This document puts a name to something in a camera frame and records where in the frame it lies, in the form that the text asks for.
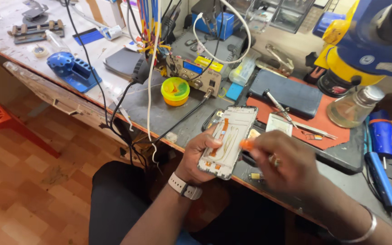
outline blue lcd display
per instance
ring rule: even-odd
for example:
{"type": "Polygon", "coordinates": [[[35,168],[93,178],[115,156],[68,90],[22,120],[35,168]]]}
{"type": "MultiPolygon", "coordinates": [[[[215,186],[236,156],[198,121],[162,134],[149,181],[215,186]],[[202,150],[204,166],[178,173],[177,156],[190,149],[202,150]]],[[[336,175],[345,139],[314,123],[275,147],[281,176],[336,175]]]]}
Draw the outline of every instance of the blue lcd display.
{"type": "Polygon", "coordinates": [[[196,73],[202,73],[202,68],[201,67],[199,67],[197,65],[193,65],[193,64],[187,63],[185,61],[183,61],[182,63],[184,64],[184,68],[185,69],[194,71],[196,73]]]}

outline blue soldering iron holder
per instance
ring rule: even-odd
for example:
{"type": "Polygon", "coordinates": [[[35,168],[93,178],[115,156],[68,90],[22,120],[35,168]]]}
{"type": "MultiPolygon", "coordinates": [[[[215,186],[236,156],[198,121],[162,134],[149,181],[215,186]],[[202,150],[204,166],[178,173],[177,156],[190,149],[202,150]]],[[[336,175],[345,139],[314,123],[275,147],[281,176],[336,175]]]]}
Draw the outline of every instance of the blue soldering iron holder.
{"type": "Polygon", "coordinates": [[[102,81],[95,68],[90,67],[87,62],[80,58],[75,59],[68,52],[52,54],[47,59],[47,64],[58,77],[81,93],[85,93],[97,85],[93,74],[95,74],[98,82],[102,81]]]}

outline wooden floor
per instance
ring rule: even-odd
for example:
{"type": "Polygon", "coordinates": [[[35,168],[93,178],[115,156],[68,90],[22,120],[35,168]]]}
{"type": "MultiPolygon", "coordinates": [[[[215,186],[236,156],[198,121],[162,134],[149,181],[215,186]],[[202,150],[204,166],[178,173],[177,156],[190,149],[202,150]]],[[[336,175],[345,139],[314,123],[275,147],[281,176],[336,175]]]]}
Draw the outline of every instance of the wooden floor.
{"type": "Polygon", "coordinates": [[[91,177],[119,144],[51,106],[27,115],[40,105],[31,93],[8,108],[61,157],[0,131],[0,244],[87,244],[91,177]]]}

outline drawer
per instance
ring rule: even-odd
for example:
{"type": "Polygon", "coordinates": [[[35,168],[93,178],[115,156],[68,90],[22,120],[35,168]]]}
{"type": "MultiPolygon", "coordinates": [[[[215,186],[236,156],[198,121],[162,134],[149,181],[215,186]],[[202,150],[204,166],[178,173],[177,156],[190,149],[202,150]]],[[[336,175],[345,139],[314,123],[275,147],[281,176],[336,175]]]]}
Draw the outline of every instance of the drawer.
{"type": "Polygon", "coordinates": [[[110,129],[102,129],[99,127],[101,123],[105,123],[104,109],[101,107],[78,97],[72,92],[57,86],[53,82],[48,81],[17,64],[7,61],[4,63],[4,67],[43,101],[51,104],[63,113],[73,116],[94,129],[101,131],[103,134],[117,140],[117,142],[122,145],[127,146],[127,144],[110,129]]]}

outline watch strap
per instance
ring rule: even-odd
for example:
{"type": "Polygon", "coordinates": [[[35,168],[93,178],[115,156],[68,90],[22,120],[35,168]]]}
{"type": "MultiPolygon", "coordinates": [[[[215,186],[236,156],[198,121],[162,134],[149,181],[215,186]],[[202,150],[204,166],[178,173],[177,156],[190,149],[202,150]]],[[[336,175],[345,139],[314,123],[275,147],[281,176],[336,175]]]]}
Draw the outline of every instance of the watch strap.
{"type": "Polygon", "coordinates": [[[181,196],[188,197],[191,200],[196,200],[202,195],[201,188],[187,184],[186,182],[178,178],[175,172],[171,174],[168,183],[181,196]]]}

